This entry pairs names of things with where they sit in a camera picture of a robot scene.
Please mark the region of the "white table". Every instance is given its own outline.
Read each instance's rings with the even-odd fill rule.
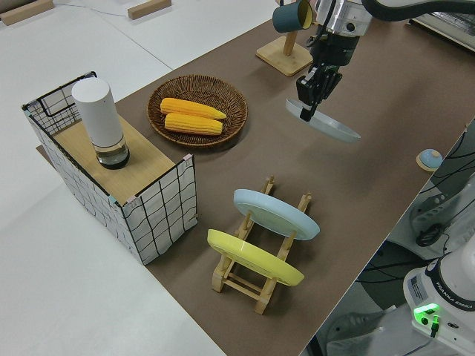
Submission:
[[[0,353],[222,355],[75,200],[20,107],[89,70],[117,101],[269,19],[275,3],[176,0],[133,22],[92,2],[0,23]]]

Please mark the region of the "brown tabletop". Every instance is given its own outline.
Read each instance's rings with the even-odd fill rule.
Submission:
[[[314,31],[301,31],[298,42]],[[198,225],[147,267],[228,355],[298,355],[427,182],[416,155],[426,148],[445,155],[475,113],[471,53],[418,27],[374,21],[342,68],[343,80],[319,107],[362,136],[356,144],[336,141],[286,111],[300,74],[285,77],[255,55],[278,36],[267,22],[117,103],[172,160],[195,155]],[[249,118],[236,145],[184,148],[149,125],[146,106],[154,89],[191,73],[219,77],[246,97]],[[306,277],[295,287],[278,285],[259,315],[246,295],[226,286],[221,294],[212,290],[219,254],[206,243],[206,232],[233,234],[242,220],[234,190],[258,190],[271,174],[274,197],[289,204],[312,192],[308,214],[321,233],[294,242],[287,261]],[[275,254],[281,244],[259,227],[248,241]]]

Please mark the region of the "green light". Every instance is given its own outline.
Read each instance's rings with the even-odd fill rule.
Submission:
[[[422,318],[427,317],[430,314],[433,314],[436,310],[439,310],[439,304],[431,303],[426,306],[420,306],[414,309],[414,317],[418,323],[422,323]],[[438,323],[438,317],[434,315],[434,323]]]

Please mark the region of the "yellow corn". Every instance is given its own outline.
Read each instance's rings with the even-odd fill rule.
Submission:
[[[187,115],[201,116],[215,120],[226,118],[225,113],[211,106],[175,98],[163,98],[160,103],[160,111],[165,115],[167,113],[185,113]]]
[[[223,132],[223,123],[206,117],[169,113],[165,117],[165,128],[185,134],[217,136]]]

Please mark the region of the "white cylindrical container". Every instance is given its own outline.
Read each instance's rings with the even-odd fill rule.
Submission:
[[[109,84],[99,78],[82,79],[72,95],[99,163],[109,169],[125,166],[130,152]]]

